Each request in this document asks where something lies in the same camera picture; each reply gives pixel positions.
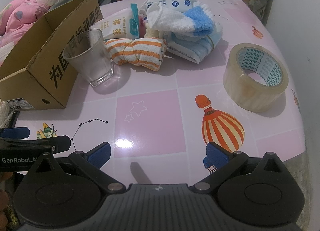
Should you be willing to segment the person's left hand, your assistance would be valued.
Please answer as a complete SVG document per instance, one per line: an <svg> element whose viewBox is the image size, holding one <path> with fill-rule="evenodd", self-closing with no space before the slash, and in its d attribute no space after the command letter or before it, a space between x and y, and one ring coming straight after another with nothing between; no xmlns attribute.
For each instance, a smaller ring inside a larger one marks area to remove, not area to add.
<svg viewBox="0 0 320 231"><path fill-rule="evenodd" d="M1 182L8 180L13 175L13 172L1 172ZM0 198L0 229L6 230L6 226L8 224L7 217L4 213L5 207L9 203L9 197L8 194L1 189L1 198Z"/></svg>

